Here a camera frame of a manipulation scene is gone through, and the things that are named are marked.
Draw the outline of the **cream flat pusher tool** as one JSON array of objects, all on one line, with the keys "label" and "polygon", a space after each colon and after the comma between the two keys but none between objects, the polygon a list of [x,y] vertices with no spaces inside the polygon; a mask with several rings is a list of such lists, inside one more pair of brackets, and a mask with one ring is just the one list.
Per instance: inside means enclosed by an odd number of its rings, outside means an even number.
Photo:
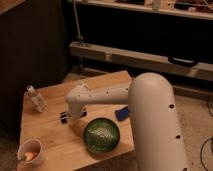
[{"label": "cream flat pusher tool", "polygon": [[71,129],[78,128],[78,127],[80,127],[81,125],[82,125],[82,120],[81,120],[81,119],[74,119],[74,120],[70,119],[70,120],[69,120],[69,127],[70,127]]}]

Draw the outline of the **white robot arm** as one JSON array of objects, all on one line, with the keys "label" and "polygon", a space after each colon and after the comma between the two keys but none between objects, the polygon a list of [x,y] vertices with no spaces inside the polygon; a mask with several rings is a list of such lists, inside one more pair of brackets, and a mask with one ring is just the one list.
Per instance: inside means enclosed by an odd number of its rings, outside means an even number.
[{"label": "white robot arm", "polygon": [[126,104],[140,171],[190,171],[170,82],[157,73],[91,90],[82,83],[65,96],[75,122],[88,104]]}]

